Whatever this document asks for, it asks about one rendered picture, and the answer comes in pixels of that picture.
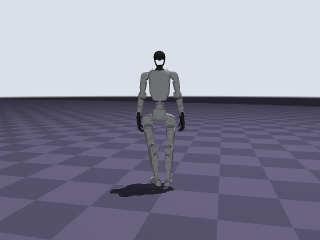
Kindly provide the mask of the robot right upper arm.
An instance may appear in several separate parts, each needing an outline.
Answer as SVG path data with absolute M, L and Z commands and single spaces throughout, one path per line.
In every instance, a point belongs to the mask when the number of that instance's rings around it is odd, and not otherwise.
M 170 78 L 173 80 L 173 96 L 175 99 L 181 98 L 181 92 L 180 92 L 180 81 L 179 81 L 179 76 L 176 72 L 170 71 Z

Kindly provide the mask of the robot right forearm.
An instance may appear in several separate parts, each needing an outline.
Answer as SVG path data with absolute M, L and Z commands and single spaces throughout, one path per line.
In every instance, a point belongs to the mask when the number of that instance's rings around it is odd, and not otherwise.
M 180 92 L 180 94 L 181 94 L 181 98 L 179 98 L 179 99 L 176 100 L 177 110 L 178 110 L 178 115 L 179 115 L 179 116 L 181 116 L 181 112 L 183 112 L 184 115 L 185 115 L 184 107 L 183 107 L 182 93 Z

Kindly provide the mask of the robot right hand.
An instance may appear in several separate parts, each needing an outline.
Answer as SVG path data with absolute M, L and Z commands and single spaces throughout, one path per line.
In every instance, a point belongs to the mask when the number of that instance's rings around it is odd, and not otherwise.
M 178 125 L 178 127 L 180 126 L 180 129 L 178 129 L 179 132 L 183 131 L 185 129 L 185 120 L 184 120 L 184 113 L 181 112 L 180 116 L 178 116 L 180 118 L 180 123 Z

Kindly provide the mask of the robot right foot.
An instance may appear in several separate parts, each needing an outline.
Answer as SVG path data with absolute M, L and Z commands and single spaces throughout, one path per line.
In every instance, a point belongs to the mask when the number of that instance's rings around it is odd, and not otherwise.
M 171 183 L 172 183 L 172 179 L 170 179 L 170 182 L 167 179 L 167 181 L 164 182 L 164 186 L 168 187 L 168 186 L 170 186 Z

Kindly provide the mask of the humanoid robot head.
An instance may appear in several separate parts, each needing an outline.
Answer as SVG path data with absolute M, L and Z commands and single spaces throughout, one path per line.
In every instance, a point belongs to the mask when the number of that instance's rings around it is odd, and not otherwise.
M 165 54 L 164 54 L 164 52 L 162 52 L 162 51 L 156 51 L 155 53 L 154 53 L 154 56 L 153 56 L 153 58 L 154 58 L 154 62 L 155 62 L 155 65 L 156 65 L 156 71 L 163 71 L 164 69 L 163 69 L 163 66 L 164 66 L 164 64 L 165 64 Z M 160 61 L 160 60 L 164 60 L 163 61 L 163 64 L 162 65 L 157 65 L 156 64 L 156 60 L 158 60 L 158 61 Z

